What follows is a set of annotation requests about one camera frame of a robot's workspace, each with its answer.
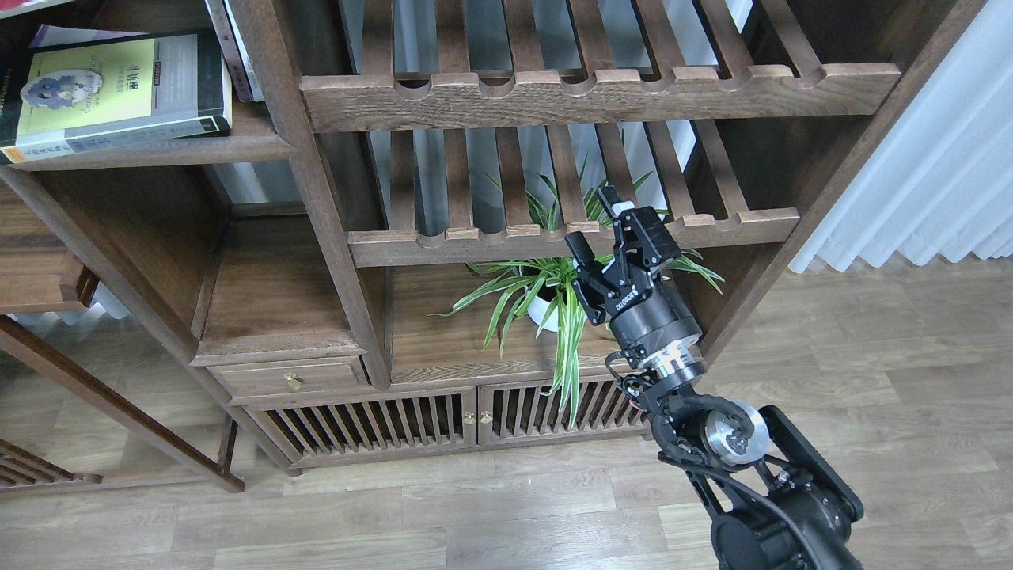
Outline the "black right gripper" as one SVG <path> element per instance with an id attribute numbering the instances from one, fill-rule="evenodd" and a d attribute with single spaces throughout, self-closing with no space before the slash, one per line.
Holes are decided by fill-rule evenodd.
<path id="1" fill-rule="evenodd" d="M 690 349 L 701 329 L 679 293 L 663 284 L 661 270 L 681 249 L 656 210 L 621 199 L 612 185 L 597 188 L 615 234 L 614 259 L 597 261 L 582 232 L 565 237 L 578 277 L 573 289 L 593 325 L 610 322 L 632 369 L 701 369 Z"/>

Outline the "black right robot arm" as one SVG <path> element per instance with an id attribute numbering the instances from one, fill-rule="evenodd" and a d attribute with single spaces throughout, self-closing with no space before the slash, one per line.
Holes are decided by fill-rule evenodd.
<path id="1" fill-rule="evenodd" d="M 775 405 L 754 408 L 694 382 L 706 371 L 691 353 L 701 329 L 663 269 L 681 250 L 651 207 L 611 185 L 598 201 L 615 235 L 600 262 L 580 232 L 567 235 L 576 296 L 594 325 L 608 322 L 632 373 L 617 386 L 644 411 L 658 457 L 683 469 L 706 508 L 721 569 L 859 569 L 847 549 L 863 504 Z"/>

